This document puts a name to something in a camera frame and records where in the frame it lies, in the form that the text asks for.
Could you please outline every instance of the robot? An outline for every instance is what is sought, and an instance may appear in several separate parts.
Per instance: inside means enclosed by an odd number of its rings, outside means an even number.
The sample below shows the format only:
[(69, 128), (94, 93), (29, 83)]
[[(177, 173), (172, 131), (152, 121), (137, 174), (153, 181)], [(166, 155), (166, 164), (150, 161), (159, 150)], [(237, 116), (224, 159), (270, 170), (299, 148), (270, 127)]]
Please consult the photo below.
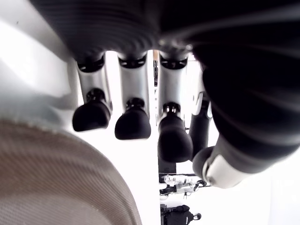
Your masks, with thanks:
[[(148, 138), (147, 50), (159, 50), (158, 155), (193, 161), (205, 182), (230, 188), (300, 146), (296, 1), (31, 0), (77, 61), (84, 105), (75, 131), (106, 128), (113, 112), (105, 52), (118, 52), (123, 114), (115, 136)], [(201, 62), (190, 133), (181, 118), (188, 54)], [(220, 132), (207, 148), (209, 122)]]

